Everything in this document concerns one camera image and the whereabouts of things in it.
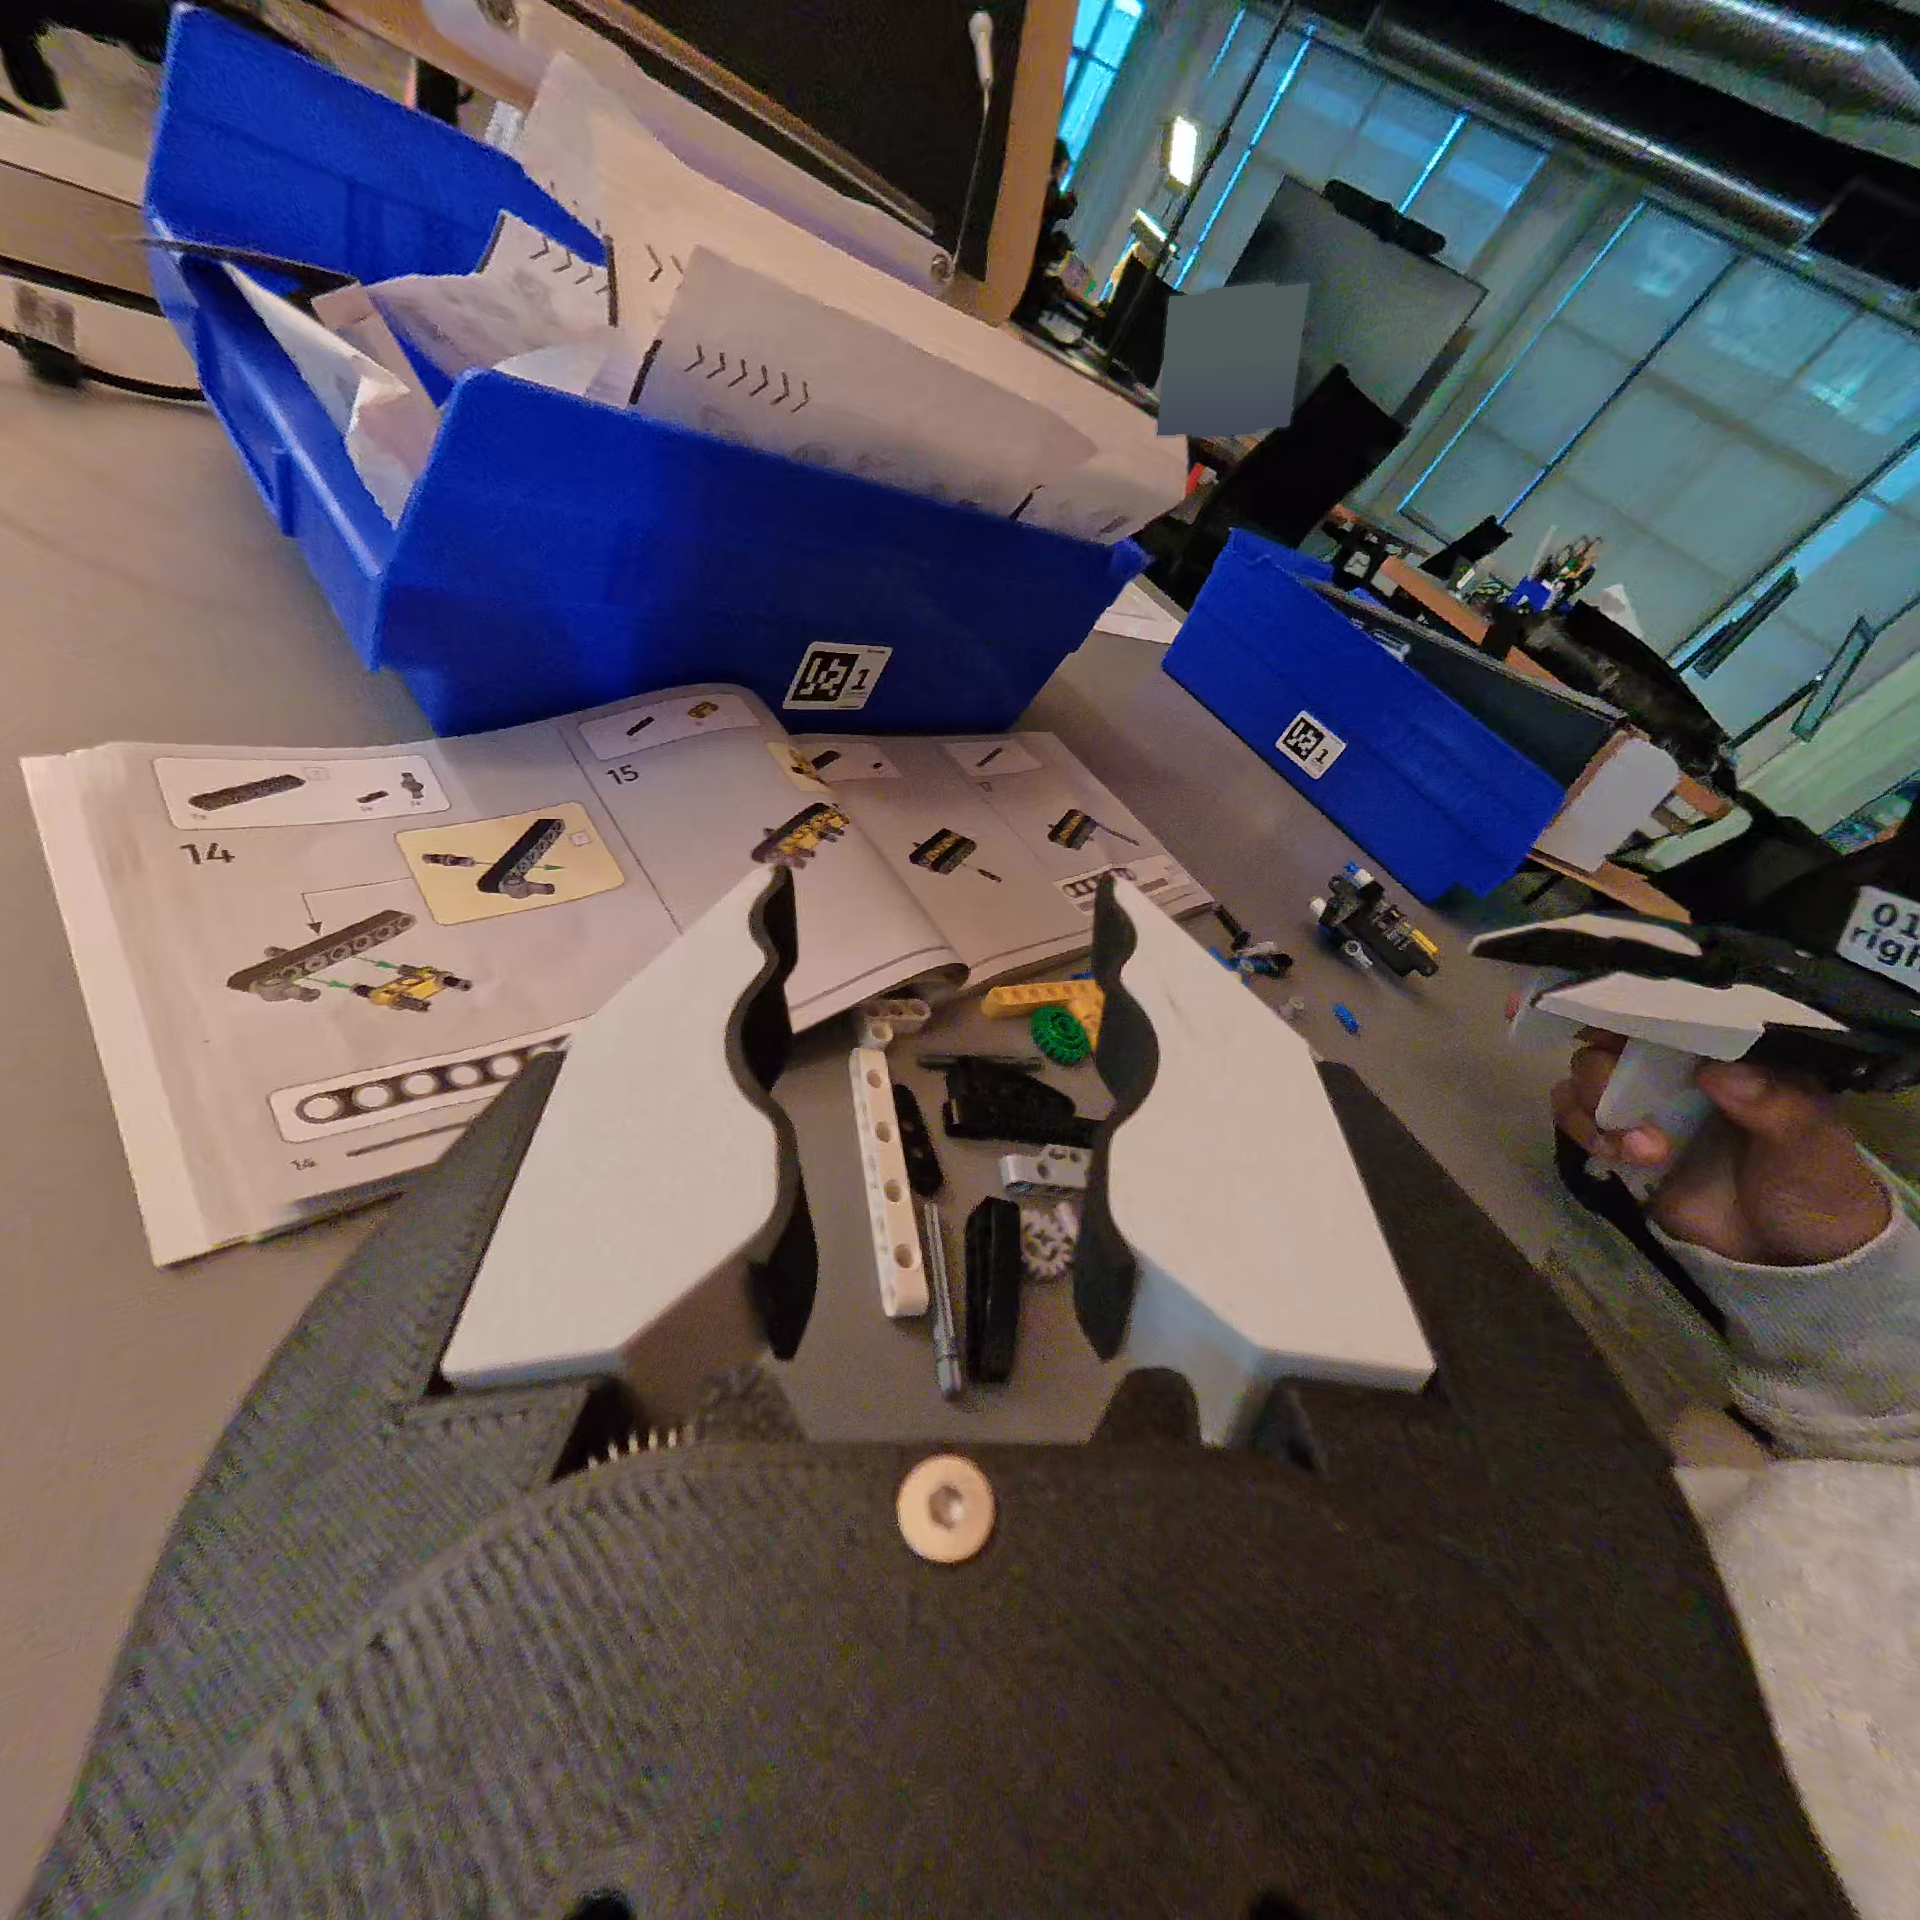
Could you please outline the long white lego beam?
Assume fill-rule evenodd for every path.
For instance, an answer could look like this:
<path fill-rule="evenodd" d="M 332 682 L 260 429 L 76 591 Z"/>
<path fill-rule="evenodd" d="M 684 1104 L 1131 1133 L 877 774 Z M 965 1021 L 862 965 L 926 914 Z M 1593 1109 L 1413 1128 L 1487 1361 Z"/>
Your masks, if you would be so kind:
<path fill-rule="evenodd" d="M 928 1272 L 896 1110 L 896 1082 L 883 1048 L 854 1047 L 847 1056 L 847 1078 L 879 1310 L 888 1319 L 919 1319 L 928 1312 Z"/>

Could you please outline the black video bar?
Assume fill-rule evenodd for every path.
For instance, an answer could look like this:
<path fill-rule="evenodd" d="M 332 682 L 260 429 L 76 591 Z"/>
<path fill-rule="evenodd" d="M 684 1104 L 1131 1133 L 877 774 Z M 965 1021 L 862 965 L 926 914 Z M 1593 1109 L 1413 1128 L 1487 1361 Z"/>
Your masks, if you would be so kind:
<path fill-rule="evenodd" d="M 1440 257 L 1449 240 L 1409 215 L 1395 201 L 1379 198 L 1356 182 L 1331 177 L 1320 187 L 1323 198 L 1343 216 L 1368 230 L 1389 247 L 1421 257 Z"/>

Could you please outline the person's grey hoodie torso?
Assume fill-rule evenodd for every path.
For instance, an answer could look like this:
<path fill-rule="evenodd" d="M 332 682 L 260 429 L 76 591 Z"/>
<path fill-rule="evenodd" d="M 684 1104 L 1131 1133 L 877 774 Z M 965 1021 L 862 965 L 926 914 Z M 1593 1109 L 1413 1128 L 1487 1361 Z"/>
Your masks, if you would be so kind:
<path fill-rule="evenodd" d="M 1867 1917 L 1917 1915 L 1917 1470 L 1680 1466 L 1767 1713 Z"/>

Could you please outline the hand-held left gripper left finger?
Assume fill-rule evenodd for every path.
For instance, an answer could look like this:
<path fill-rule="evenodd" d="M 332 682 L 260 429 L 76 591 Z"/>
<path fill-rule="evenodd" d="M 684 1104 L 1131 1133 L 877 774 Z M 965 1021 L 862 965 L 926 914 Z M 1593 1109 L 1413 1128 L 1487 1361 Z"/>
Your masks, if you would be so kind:
<path fill-rule="evenodd" d="M 793 1359 L 819 1241 L 793 1119 L 796 878 L 752 866 L 567 1042 L 440 1357 L 453 1387 L 612 1381 L 644 1421 Z"/>

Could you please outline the plain white paper bag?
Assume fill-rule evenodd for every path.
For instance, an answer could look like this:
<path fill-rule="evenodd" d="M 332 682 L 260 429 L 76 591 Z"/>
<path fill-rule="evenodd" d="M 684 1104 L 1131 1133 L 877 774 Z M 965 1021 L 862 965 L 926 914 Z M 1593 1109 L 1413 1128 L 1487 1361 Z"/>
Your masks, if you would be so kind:
<path fill-rule="evenodd" d="M 868 296 L 949 296 L 931 242 L 636 71 L 553 53 L 512 158 L 600 259 L 503 210 L 471 271 L 366 288 L 398 342 L 445 379 L 495 370 L 623 403 L 700 251 L 815 299 L 846 283 L 857 312 Z"/>

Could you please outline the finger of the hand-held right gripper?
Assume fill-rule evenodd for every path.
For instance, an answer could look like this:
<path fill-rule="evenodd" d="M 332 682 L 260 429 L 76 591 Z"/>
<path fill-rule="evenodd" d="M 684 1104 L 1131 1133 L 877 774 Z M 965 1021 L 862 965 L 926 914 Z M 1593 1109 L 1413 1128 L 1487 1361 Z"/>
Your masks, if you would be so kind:
<path fill-rule="evenodd" d="M 1467 952 L 1521 968 L 1685 971 L 1704 958 L 1691 928 L 1638 917 L 1563 917 L 1470 937 Z"/>
<path fill-rule="evenodd" d="M 1833 1015 L 1768 987 L 1752 983 L 1711 987 L 1680 975 L 1625 968 L 1537 974 L 1515 995 L 1507 1033 L 1513 1039 L 1535 1037 L 1549 1021 L 1593 1026 L 1717 1063 L 1740 1061 L 1771 1029 L 1822 1043 L 1839 1043 L 1854 1035 Z"/>

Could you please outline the beige framed monitor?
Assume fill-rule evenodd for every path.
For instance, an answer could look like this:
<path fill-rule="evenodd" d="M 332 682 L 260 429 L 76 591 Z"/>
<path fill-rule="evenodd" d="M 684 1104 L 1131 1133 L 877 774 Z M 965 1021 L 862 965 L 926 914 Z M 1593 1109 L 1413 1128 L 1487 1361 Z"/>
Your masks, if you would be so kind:
<path fill-rule="evenodd" d="M 951 301 L 1013 318 L 1064 102 L 1067 1 L 568 5 L 657 80 L 951 257 Z"/>

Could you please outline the person's right forearm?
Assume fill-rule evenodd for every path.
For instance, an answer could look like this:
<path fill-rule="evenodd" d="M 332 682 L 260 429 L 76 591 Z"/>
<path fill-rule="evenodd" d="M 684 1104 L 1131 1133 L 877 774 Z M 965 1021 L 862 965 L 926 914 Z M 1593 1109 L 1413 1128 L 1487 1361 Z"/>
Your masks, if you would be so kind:
<path fill-rule="evenodd" d="M 1652 1227 L 1726 1321 L 1737 1410 L 1785 1455 L 1917 1462 L 1915 1189 L 1865 1160 L 1886 1229 L 1824 1264 L 1751 1264 Z"/>

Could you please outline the blue plastic bin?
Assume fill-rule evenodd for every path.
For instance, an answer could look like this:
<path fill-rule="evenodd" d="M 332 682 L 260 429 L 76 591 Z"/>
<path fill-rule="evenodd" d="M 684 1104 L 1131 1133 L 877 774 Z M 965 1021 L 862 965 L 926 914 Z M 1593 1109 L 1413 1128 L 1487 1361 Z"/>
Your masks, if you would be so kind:
<path fill-rule="evenodd" d="M 382 280 L 471 270 L 500 215 L 600 247 L 516 159 L 179 7 L 147 179 L 159 306 L 369 670 L 440 734 L 734 680 L 873 730 L 1003 728 L 1144 567 L 478 370 L 389 520 L 344 426 L 213 249 Z"/>
<path fill-rule="evenodd" d="M 1513 878 L 1568 786 L 1315 589 L 1327 568 L 1230 531 L 1167 675 L 1420 901 Z"/>

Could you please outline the dark grey lego axle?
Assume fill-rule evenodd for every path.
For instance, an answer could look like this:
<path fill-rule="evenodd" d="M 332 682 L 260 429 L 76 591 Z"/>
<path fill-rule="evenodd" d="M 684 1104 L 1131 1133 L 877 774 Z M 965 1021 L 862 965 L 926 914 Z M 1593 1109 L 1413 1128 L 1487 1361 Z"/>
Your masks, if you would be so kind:
<path fill-rule="evenodd" d="M 928 1274 L 934 1377 L 943 1400 L 960 1400 L 967 1390 L 963 1333 L 949 1269 L 943 1213 L 931 1194 L 919 1198 L 919 1227 Z"/>

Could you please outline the chevron printed white paper bag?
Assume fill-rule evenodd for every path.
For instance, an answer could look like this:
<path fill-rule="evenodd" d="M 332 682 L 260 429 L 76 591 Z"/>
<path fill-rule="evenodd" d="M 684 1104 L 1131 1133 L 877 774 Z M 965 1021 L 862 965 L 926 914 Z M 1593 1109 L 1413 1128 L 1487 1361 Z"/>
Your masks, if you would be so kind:
<path fill-rule="evenodd" d="M 1187 457 L 1129 399 L 956 315 L 896 330 L 700 247 L 643 417 L 943 505 L 1113 543 L 1177 506 Z"/>

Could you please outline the code printed white paper bag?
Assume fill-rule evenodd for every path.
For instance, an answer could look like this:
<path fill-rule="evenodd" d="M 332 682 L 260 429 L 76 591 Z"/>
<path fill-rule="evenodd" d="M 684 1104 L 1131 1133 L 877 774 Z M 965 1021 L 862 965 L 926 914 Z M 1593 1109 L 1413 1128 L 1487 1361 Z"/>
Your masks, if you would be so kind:
<path fill-rule="evenodd" d="M 440 409 L 369 295 L 351 280 L 289 299 L 233 262 L 223 271 L 340 429 L 344 454 L 384 519 L 399 526 L 432 457 Z"/>

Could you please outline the person's right hand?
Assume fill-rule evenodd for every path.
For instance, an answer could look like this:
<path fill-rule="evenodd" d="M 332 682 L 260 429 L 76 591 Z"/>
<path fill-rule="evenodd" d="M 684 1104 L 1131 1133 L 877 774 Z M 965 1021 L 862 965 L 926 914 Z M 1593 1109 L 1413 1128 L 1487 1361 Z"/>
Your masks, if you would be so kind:
<path fill-rule="evenodd" d="M 1551 1118 L 1593 1158 L 1651 1176 L 1648 1210 L 1663 1234 L 1740 1264 L 1805 1265 L 1852 1257 L 1887 1229 L 1891 1192 L 1819 1082 L 1703 1063 L 1696 1088 L 1713 1118 L 1677 1145 L 1655 1123 L 1600 1127 L 1622 1048 L 1621 1035 L 1581 1029 Z"/>

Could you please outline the large black display screen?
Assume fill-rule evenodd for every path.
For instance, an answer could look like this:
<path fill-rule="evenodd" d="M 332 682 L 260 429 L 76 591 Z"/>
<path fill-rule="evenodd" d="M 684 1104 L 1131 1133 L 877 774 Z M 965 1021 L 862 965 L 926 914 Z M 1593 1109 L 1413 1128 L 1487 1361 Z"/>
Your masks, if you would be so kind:
<path fill-rule="evenodd" d="M 1227 283 L 1304 288 L 1301 397 L 1343 362 L 1408 425 L 1472 339 L 1487 290 L 1444 255 L 1408 253 L 1343 218 L 1320 187 L 1280 179 Z"/>

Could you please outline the black lego frame assembly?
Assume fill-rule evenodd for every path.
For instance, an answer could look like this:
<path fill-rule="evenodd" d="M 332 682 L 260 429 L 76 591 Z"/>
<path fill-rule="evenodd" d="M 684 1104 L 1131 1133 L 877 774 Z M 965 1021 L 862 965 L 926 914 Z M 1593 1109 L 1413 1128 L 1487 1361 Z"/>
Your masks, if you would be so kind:
<path fill-rule="evenodd" d="M 1400 979 L 1440 971 L 1433 937 L 1357 861 L 1327 878 L 1323 891 L 1309 897 L 1307 914 L 1323 942 L 1361 968 L 1380 968 Z"/>

